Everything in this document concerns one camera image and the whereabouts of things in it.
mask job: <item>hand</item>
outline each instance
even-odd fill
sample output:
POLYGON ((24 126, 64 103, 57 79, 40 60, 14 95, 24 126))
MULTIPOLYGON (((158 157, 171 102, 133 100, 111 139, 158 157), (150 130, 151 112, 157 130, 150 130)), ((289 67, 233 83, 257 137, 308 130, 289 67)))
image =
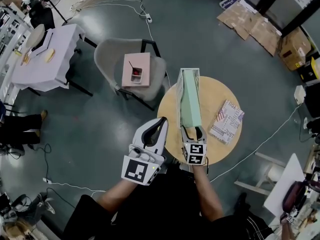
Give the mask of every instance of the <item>hand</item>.
POLYGON ((286 225, 288 224, 288 220, 287 220, 287 214, 286 213, 283 213, 280 217, 280 224, 281 225, 286 225))

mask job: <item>shoe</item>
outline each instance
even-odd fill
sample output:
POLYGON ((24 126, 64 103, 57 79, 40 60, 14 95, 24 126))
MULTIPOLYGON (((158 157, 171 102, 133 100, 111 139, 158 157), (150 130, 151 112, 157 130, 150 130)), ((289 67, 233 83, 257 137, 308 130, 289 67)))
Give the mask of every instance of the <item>shoe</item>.
POLYGON ((48 115, 48 110, 42 110, 40 115, 41 115, 41 121, 43 122, 48 115))
POLYGON ((309 123, 309 122, 308 122, 308 118, 305 117, 305 118, 303 119, 303 129, 304 129, 304 130, 308 129, 308 128, 307 128, 307 124, 308 124, 308 123, 309 123))
POLYGON ((247 211, 250 209, 250 205, 246 203, 247 193, 241 193, 235 203, 234 206, 234 213, 240 212, 240 211, 247 211))
POLYGON ((51 204, 48 201, 44 202, 44 206, 46 207, 47 211, 49 211, 52 214, 56 214, 55 209, 51 206, 51 204))

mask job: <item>gray chair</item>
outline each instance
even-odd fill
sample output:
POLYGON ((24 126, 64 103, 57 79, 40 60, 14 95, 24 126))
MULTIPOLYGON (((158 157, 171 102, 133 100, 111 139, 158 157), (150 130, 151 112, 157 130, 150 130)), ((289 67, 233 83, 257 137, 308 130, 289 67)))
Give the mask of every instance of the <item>gray chair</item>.
POLYGON ((144 39, 119 39, 109 38, 98 44, 94 51, 94 62, 103 76, 109 82, 110 87, 117 95, 122 94, 128 100, 127 95, 154 111, 146 102, 152 101, 158 94, 166 73, 167 64, 161 58, 158 47, 154 41, 144 39), (115 69, 118 61, 125 54, 144 53, 146 45, 152 45, 155 55, 150 58, 150 86, 122 88, 115 80, 115 69))

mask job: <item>gray floor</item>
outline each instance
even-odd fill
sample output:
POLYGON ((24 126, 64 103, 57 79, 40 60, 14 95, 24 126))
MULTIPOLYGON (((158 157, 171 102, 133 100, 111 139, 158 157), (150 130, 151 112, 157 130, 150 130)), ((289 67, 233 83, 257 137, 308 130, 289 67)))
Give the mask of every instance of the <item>gray floor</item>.
MULTIPOLYGON (((245 112, 238 144, 225 159, 210 166, 210 179, 228 170, 274 133, 297 106, 293 93, 296 85, 301 84, 298 75, 288 71, 278 56, 271 57, 251 37, 243 41, 216 19, 222 12, 219 1, 143 0, 153 19, 151 33, 167 61, 171 83, 176 82, 180 68, 200 68, 202 76, 227 85, 245 112)), ((109 37, 150 39, 146 23, 127 7, 87 8, 71 22, 83 27, 87 36, 97 43, 109 37)), ((72 87, 42 93, 41 97, 23 90, 16 105, 26 114, 49 111, 41 143, 50 143, 52 147, 47 160, 54 182, 103 190, 120 179, 123 156, 128 153, 136 128, 156 117, 157 112, 135 100, 126 102, 116 96, 94 64, 93 48, 81 42, 78 47, 83 53, 73 58, 74 80, 93 92, 93 97, 72 87)), ((296 153, 304 165, 312 140, 300 143, 299 129, 296 112, 259 151, 284 162, 296 153)), ((250 157, 212 183, 226 214, 233 212, 238 195, 244 191, 233 182, 239 179, 254 184, 265 167, 259 158, 250 157)), ((48 186, 42 180, 46 169, 43 153, 28 148, 19 160, 2 157, 1 161, 4 187, 12 198, 23 193, 34 198, 46 187, 53 187, 75 205, 81 195, 90 194, 68 186, 48 186)), ((73 209, 54 193, 50 196, 54 197, 52 205, 56 210, 56 215, 50 217, 63 229, 73 209)), ((248 193, 252 212, 270 221, 271 214, 262 207, 264 200, 261 194, 248 193)))

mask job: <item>table leg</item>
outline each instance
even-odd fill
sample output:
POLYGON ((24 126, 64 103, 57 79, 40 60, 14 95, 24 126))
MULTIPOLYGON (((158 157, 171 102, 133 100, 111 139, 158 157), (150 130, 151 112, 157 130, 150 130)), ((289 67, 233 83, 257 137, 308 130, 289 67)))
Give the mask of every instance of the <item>table leg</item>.
POLYGON ((11 109, 6 109, 6 111, 12 112, 12 113, 16 113, 16 114, 20 114, 20 112, 15 111, 15 110, 11 110, 11 109))
POLYGON ((85 38, 84 38, 84 41, 85 41, 86 43, 88 43, 89 45, 91 45, 92 47, 97 48, 96 43, 92 42, 90 39, 88 39, 88 38, 85 37, 85 38))
POLYGON ((81 87, 79 84, 77 84, 77 83, 75 83, 75 82, 73 82, 71 80, 67 80, 67 81, 69 82, 69 84, 71 86, 73 86, 74 88, 78 89, 80 92, 82 92, 82 93, 84 93, 86 95, 89 95, 91 97, 93 96, 93 94, 91 92, 87 91, 85 88, 81 87))
POLYGON ((41 96, 39 92, 37 92, 36 90, 32 89, 31 87, 28 87, 27 89, 30 90, 35 95, 41 96))

